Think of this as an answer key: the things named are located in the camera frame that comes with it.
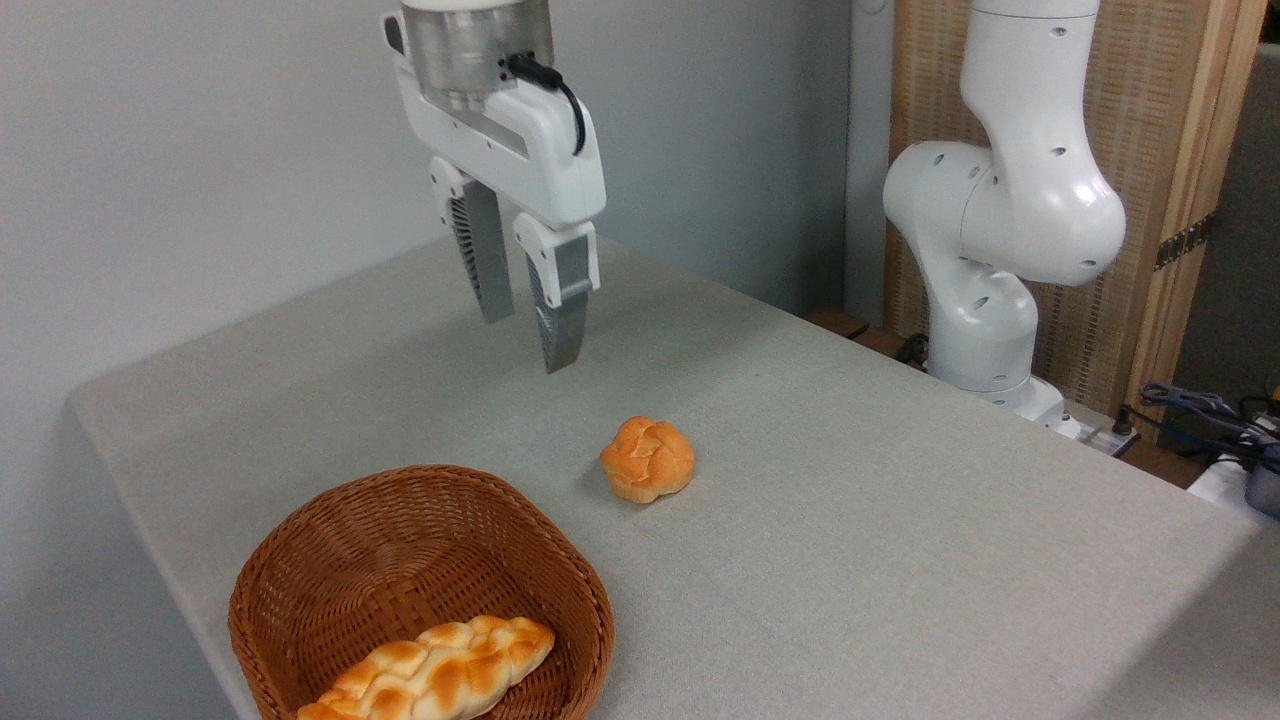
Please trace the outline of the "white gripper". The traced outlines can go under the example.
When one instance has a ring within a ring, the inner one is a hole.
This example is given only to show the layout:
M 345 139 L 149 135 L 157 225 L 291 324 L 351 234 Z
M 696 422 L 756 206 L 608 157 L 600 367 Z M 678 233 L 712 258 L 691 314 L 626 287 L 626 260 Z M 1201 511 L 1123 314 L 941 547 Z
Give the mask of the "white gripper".
M 513 229 L 526 254 L 552 374 L 577 360 L 589 295 L 600 288 L 596 229 L 589 220 L 605 208 L 605 183 L 590 115 L 582 117 L 586 136 L 575 152 L 571 102 L 559 91 L 516 79 L 507 67 L 511 54 L 503 47 L 489 61 L 507 83 L 470 109 L 422 95 L 410 51 L 396 53 L 396 78 L 410 126 L 434 156 L 429 176 L 436 214 L 456 241 L 488 324 L 515 311 L 497 193 L 524 210 Z

